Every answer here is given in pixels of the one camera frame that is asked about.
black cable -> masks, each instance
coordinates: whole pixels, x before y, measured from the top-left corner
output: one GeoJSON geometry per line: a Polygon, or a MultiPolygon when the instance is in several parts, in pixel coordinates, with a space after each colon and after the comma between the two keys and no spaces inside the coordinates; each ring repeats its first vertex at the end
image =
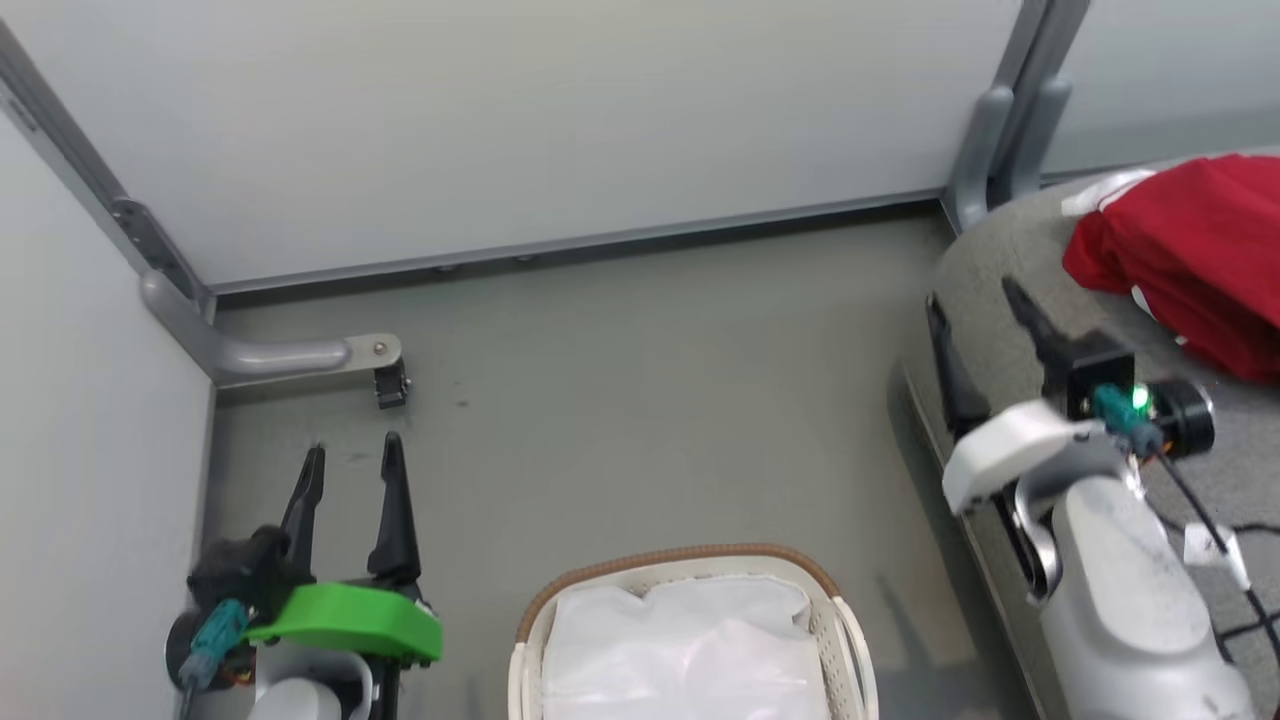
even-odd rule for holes
{"type": "MultiPolygon", "coordinates": [[[[1272,614],[1267,615],[1267,624],[1274,625],[1277,621],[1280,621],[1280,611],[1276,611],[1276,612],[1272,612],[1272,614]]],[[[1221,633],[1217,634],[1217,637],[1221,638],[1222,641],[1231,641],[1231,639],[1235,639],[1235,638],[1238,638],[1240,635],[1247,635],[1247,634],[1249,634],[1252,632],[1261,630],[1262,625],[1263,625],[1262,621],[1247,623],[1244,625],[1236,625],[1234,628],[1228,628],[1228,629],[1222,630],[1221,633]]]]}
{"type": "MultiPolygon", "coordinates": [[[[1208,529],[1210,537],[1213,538],[1213,543],[1217,546],[1217,551],[1222,553],[1222,557],[1230,557],[1231,550],[1228,547],[1226,541],[1222,539],[1222,534],[1217,532],[1217,523],[1208,516],[1208,510],[1204,509],[1204,503],[1201,502],[1199,497],[1192,491],[1190,483],[1183,477],[1181,471],[1174,466],[1174,461],[1169,459],[1164,452],[1156,454],[1156,459],[1160,464],[1165,466],[1165,471],[1178,486],[1178,489],[1187,497],[1187,502],[1190,502],[1192,510],[1199,516],[1201,523],[1204,523],[1204,528],[1208,529]]],[[[1244,589],[1244,597],[1249,601],[1253,607],[1254,615],[1258,616],[1258,623],[1262,624],[1262,629],[1267,634],[1267,641],[1271,643],[1271,652],[1276,657],[1276,667],[1280,670],[1280,635],[1276,634],[1275,625],[1272,625],[1267,618],[1267,611],[1262,606],[1262,601],[1258,598],[1258,593],[1253,591],[1252,587],[1244,589]]],[[[1280,719],[1280,705],[1276,706],[1275,717],[1280,719]]]]}
{"type": "Polygon", "coordinates": [[[1270,523],[1244,523],[1243,525],[1234,525],[1231,528],[1238,536],[1245,536],[1249,533],[1267,533],[1272,536],[1280,536],[1280,525],[1272,525],[1270,523]]]}

gray floor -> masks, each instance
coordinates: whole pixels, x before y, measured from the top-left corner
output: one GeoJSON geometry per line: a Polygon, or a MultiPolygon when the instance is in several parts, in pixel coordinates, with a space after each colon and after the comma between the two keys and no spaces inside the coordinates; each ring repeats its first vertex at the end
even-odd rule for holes
{"type": "MultiPolygon", "coordinates": [[[[246,338],[398,333],[415,380],[380,413],[353,386],[220,404],[206,537],[279,521],[329,447],[315,570],[362,574],[383,434],[404,438],[445,659],[401,717],[506,717],[526,603],[635,552],[777,542],[860,618],[886,719],[1029,717],[938,475],[896,395],[906,319],[950,232],[932,211],[224,311],[246,338]]],[[[243,717],[250,697],[201,701],[243,717]]]]}

red cloth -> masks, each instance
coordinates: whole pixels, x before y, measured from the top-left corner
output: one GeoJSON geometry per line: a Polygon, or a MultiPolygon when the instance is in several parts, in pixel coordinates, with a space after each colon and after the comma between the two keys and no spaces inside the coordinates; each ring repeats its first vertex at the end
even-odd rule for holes
{"type": "Polygon", "coordinates": [[[1080,219],[1062,266],[1089,290],[1138,286],[1185,348],[1280,380],[1280,158],[1192,160],[1080,219]]]}

teal cable connector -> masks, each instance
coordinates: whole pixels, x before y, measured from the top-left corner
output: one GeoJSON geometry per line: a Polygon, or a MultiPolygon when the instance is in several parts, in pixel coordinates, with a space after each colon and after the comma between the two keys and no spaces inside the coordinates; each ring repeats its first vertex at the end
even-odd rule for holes
{"type": "Polygon", "coordinates": [[[179,717],[186,717],[191,712],[192,697],[196,692],[209,687],[214,675],[218,674],[223,659],[244,638],[248,620],[248,610],[244,603],[238,600],[224,600],[200,626],[196,638],[191,641],[191,655],[178,669],[178,679],[183,688],[179,717]]]}
{"type": "Polygon", "coordinates": [[[1129,438],[1138,457],[1152,457],[1165,446],[1165,433],[1133,406],[1133,393],[1114,384],[1093,389],[1093,416],[1102,420],[1107,430],[1129,438]]]}

white wall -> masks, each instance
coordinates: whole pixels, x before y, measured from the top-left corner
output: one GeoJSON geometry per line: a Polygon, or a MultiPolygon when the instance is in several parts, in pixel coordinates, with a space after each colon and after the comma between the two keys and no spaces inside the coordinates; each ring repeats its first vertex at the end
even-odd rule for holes
{"type": "Polygon", "coordinates": [[[1094,1],[1046,172],[1280,150],[1277,32],[1275,0],[1094,1]]]}
{"type": "Polygon", "coordinates": [[[936,191],[1020,0],[3,8],[225,286],[936,191]]]}
{"type": "Polygon", "coordinates": [[[168,717],[209,379],[3,115],[0,218],[0,717],[168,717]]]}

